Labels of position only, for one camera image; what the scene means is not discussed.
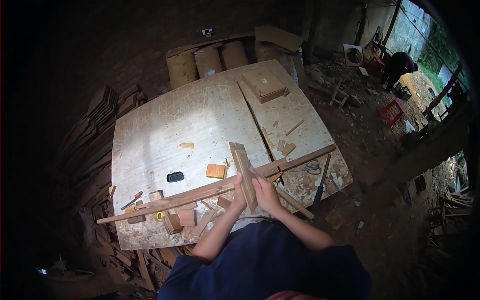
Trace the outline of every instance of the dirt floor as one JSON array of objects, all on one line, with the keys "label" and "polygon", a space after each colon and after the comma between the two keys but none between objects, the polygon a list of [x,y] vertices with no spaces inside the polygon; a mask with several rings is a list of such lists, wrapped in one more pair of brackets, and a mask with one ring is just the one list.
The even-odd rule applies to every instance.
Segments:
[{"label": "dirt floor", "polygon": [[[406,113],[389,129],[378,111],[395,96],[387,93],[373,74],[364,77],[358,68],[347,67],[343,53],[338,52],[305,69],[311,82],[324,89],[333,89],[342,78],[341,88],[350,94],[347,105],[338,110],[337,104],[329,106],[331,94],[311,89],[312,104],[333,135],[354,179],[345,191],[322,201],[315,211],[315,225],[331,234],[338,244],[353,245],[372,276],[373,299],[388,299],[417,259],[419,239],[425,234],[427,211],[438,193],[452,181],[451,162],[447,160],[423,174],[427,189],[413,199],[411,206],[403,200],[392,202],[385,208],[369,205],[362,199],[362,188],[372,184],[370,178],[375,178],[383,170],[377,166],[384,166],[397,156],[400,139],[406,133],[405,121],[409,120],[416,130],[415,121],[427,123],[421,112],[432,98],[428,87],[434,87],[421,71],[403,75],[400,82],[407,85],[413,95],[404,101]],[[367,83],[380,95],[370,95],[366,89],[372,87]],[[363,102],[360,107],[352,105],[351,96],[357,96]],[[440,106],[434,109],[435,114],[437,111],[441,113]],[[334,208],[344,219],[338,230],[333,230],[324,219]]]}]

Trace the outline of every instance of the scratched table surface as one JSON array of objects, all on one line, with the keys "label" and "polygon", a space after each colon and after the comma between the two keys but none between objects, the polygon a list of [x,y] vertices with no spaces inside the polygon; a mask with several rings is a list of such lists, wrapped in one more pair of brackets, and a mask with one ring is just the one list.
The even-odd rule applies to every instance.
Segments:
[{"label": "scratched table surface", "polygon": [[[287,96],[260,104],[241,81],[241,74],[262,67],[289,89]],[[260,130],[245,100],[250,104]],[[303,124],[285,136],[301,120],[305,120]],[[268,145],[263,143],[260,134]],[[267,146],[274,160],[284,157],[276,150],[279,140],[296,145],[286,157],[287,161],[334,144],[307,97],[276,60],[224,71],[163,94],[116,122],[112,151],[112,184],[117,186],[113,196],[115,214],[122,214],[121,207],[139,191],[143,191],[140,199],[146,203],[150,192],[163,190],[163,195],[168,197],[218,181],[205,176],[207,164],[228,164],[227,177],[234,176],[236,169],[228,142],[244,144],[251,164],[259,167],[270,161]],[[322,199],[352,183],[340,151],[336,149],[331,155]],[[323,171],[326,156],[318,160]],[[167,182],[167,174],[177,171],[183,172],[184,180]],[[287,171],[282,178],[285,185],[280,185],[281,188],[297,201],[304,206],[313,203],[321,175]],[[222,196],[233,200],[234,192]],[[182,232],[169,236],[163,223],[150,214],[142,223],[116,222],[120,247],[152,249],[196,243],[225,211],[216,205],[217,199],[218,196],[204,199],[218,214],[200,237],[193,234],[194,227],[185,227]],[[296,212],[283,199],[281,202],[291,212]],[[209,208],[200,201],[197,205],[195,210],[199,220]],[[249,216],[270,217],[260,207],[253,214],[246,209],[240,218]],[[261,220],[241,219],[232,231]]]}]

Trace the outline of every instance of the person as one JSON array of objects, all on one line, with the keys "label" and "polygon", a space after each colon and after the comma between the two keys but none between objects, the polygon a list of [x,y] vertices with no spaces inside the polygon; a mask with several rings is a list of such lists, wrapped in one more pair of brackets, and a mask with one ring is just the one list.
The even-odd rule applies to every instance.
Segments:
[{"label": "person", "polygon": [[381,83],[385,84],[388,81],[385,90],[390,92],[393,85],[400,79],[400,76],[416,72],[418,69],[418,65],[413,62],[412,58],[407,53],[396,52],[385,67]]},{"label": "person", "polygon": [[230,233],[247,207],[238,173],[232,204],[192,256],[177,257],[157,299],[368,299],[370,275],[353,247],[290,213],[273,184],[251,171],[258,205],[276,221]]}]

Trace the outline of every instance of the hand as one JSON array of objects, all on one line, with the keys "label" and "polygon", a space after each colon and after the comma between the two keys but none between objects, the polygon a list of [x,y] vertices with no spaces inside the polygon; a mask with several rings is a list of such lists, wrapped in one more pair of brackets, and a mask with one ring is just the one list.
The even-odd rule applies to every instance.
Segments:
[{"label": "hand", "polygon": [[283,208],[275,186],[255,172],[253,168],[250,168],[250,171],[255,175],[255,178],[252,178],[252,184],[257,195],[258,205],[274,216],[279,209]]},{"label": "hand", "polygon": [[237,173],[233,180],[233,185],[235,186],[235,196],[233,197],[232,205],[237,207],[239,210],[244,211],[247,208],[247,200],[243,195],[243,190],[241,189],[242,175]]}]

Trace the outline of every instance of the blue shirt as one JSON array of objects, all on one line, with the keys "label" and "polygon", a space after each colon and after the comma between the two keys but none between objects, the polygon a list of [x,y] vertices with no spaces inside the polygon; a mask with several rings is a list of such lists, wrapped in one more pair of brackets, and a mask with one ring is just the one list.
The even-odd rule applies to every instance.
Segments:
[{"label": "blue shirt", "polygon": [[372,282],[352,246],[310,251],[283,224],[262,221],[230,233],[211,264],[179,256],[157,299],[265,300],[285,290],[361,300]]}]

